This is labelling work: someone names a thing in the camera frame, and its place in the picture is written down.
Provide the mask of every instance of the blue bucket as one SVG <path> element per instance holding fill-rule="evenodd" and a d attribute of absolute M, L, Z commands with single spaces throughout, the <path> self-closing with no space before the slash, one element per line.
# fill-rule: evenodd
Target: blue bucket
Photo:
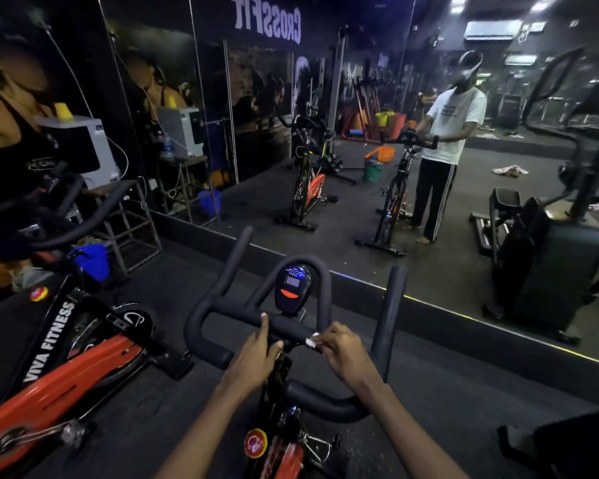
<path fill-rule="evenodd" d="M 106 258 L 106 247 L 104 245 L 83 245 L 76 247 L 72 252 L 81 252 L 75 256 L 76 264 L 96 281 L 104 282 L 111 274 L 108 259 Z"/>
<path fill-rule="evenodd" d="M 213 195 L 215 196 L 215 206 L 217 207 L 217 213 L 220 212 L 220 195 L 221 193 L 217 190 L 213 190 Z M 204 190 L 197 195 L 200 197 L 200 205 L 202 205 L 202 209 L 204 213 L 209 215 L 210 217 L 217 217 L 215 213 L 215 208 L 213 208 L 213 198 L 211 197 L 211 193 L 208 190 Z"/>

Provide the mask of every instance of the red and yellow sticker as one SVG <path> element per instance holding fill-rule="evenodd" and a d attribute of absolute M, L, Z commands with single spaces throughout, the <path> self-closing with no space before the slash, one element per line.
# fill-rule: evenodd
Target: red and yellow sticker
<path fill-rule="evenodd" d="M 29 300 L 33 301 L 34 303 L 37 303 L 39 301 L 44 300 L 44 298 L 46 298 L 48 294 L 48 287 L 37 287 L 31 291 L 31 294 L 29 295 Z"/>
<path fill-rule="evenodd" d="M 264 455 L 268 447 L 268 439 L 266 433 L 261 428 L 254 428 L 247 433 L 247 438 L 244 439 L 244 452 L 251 459 L 258 459 Z"/>

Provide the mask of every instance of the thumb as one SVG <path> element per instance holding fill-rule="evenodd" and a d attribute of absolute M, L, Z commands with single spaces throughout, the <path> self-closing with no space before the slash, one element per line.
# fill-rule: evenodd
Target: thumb
<path fill-rule="evenodd" d="M 279 357 L 284 349 L 284 342 L 278 341 L 273 343 L 271 347 L 268 349 L 268 355 L 266 356 L 266 361 L 273 367 L 275 360 Z"/>

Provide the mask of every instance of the black seat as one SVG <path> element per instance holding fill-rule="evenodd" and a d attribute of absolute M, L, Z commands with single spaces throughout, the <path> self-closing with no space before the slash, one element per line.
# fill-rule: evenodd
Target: black seat
<path fill-rule="evenodd" d="M 521 210 L 521 196 L 515 190 L 495 188 L 491 195 L 495 210 L 500 212 L 516 212 Z"/>

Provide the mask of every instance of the person's left hand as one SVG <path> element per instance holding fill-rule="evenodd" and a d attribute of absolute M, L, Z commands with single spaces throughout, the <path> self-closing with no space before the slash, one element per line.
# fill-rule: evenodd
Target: person's left hand
<path fill-rule="evenodd" d="M 262 328 L 248 337 L 240 354 L 231 361 L 218 388 L 245 400 L 264 384 L 284 348 L 284 343 L 278 341 L 267 349 L 267 338 L 268 316 L 262 313 Z"/>

